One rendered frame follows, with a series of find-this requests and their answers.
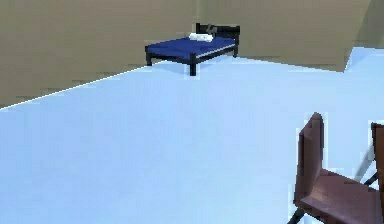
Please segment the white pillow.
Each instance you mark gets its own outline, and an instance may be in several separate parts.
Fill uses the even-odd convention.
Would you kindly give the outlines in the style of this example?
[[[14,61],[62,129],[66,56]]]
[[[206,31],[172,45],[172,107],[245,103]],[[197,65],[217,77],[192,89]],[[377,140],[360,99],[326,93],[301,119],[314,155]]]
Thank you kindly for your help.
[[[190,33],[189,39],[194,41],[212,42],[214,37],[210,34]]]

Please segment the brown table with white legs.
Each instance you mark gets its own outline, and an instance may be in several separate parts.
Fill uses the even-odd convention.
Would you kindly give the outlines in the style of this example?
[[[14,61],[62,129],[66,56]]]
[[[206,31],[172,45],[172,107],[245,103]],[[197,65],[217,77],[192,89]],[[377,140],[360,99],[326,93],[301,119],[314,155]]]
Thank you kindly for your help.
[[[368,147],[355,174],[355,180],[360,181],[372,161],[376,161],[376,179],[378,180],[382,215],[384,216],[384,124],[372,123],[372,143]]]

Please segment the brown chair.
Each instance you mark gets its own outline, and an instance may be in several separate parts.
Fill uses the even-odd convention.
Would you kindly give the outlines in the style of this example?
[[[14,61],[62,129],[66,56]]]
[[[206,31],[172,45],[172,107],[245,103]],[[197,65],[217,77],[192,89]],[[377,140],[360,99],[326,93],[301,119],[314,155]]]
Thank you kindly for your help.
[[[324,224],[384,224],[384,155],[380,169],[362,183],[322,166],[324,121],[315,112],[299,133],[293,204],[287,224],[308,214]]]

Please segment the blue bed with black frame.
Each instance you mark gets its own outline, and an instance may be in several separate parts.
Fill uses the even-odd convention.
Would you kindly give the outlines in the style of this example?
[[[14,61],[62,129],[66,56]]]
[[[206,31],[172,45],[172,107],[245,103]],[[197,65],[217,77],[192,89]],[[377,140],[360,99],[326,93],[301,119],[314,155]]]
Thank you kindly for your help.
[[[197,65],[215,57],[232,52],[238,56],[240,26],[201,24],[195,25],[192,33],[210,34],[212,42],[194,41],[187,37],[149,44],[145,47],[146,63],[152,65],[153,59],[166,60],[189,66],[189,75],[195,76]]]

